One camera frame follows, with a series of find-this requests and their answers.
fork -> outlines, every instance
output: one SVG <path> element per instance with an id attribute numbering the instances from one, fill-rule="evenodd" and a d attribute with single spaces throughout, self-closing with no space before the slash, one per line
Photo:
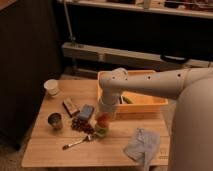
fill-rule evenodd
<path id="1" fill-rule="evenodd" d="M 90 142 L 90 141 L 94 140 L 94 138 L 95 138 L 95 137 L 94 137 L 93 135 L 88 134 L 88 135 L 87 135 L 86 137 L 84 137 L 82 140 L 76 141 L 76 142 L 71 143 L 71 144 L 66 144 L 66 145 L 64 145 L 64 146 L 62 147 L 62 149 L 63 149 L 63 150 L 67 150 L 68 148 L 71 148 L 71 147 L 76 146 L 76 145 L 78 145 L 78 144 L 81 144 L 81 143 L 83 143 L 83 142 Z"/>

white cup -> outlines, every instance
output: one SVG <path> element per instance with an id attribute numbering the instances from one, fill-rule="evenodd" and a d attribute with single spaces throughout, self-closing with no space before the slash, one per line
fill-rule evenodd
<path id="1" fill-rule="evenodd" d="M 59 92 L 59 87 L 58 87 L 58 81 L 54 80 L 54 79 L 50 79 L 47 80 L 44 83 L 44 88 L 46 89 L 46 91 L 51 95 L 51 96 L 55 96 L 58 94 Z"/>

blue towel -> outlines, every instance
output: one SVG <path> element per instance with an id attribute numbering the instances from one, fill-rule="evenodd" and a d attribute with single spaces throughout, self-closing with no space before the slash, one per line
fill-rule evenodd
<path id="1" fill-rule="evenodd" d="M 130 142 L 124 148 L 124 153 L 133 161 L 143 166 L 143 171 L 149 171 L 152 159 L 160 146 L 160 136 L 142 128 L 137 128 Z"/>

cup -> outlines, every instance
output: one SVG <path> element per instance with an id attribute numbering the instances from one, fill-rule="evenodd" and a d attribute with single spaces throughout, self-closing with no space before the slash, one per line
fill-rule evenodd
<path id="1" fill-rule="evenodd" d="M 59 93 L 58 81 L 54 79 L 47 80 L 44 83 L 44 88 L 50 96 L 55 96 Z"/>
<path id="2" fill-rule="evenodd" d="M 62 117 L 60 113 L 52 113 L 48 117 L 48 123 L 53 127 L 54 130 L 60 130 L 63 128 Z"/>

dark cabinet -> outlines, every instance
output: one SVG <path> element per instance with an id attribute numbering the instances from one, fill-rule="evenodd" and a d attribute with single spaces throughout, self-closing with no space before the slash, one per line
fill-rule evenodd
<path id="1" fill-rule="evenodd" d="M 43 83 L 62 72 L 51 0 L 0 11 L 0 139 L 16 147 L 38 113 Z"/>

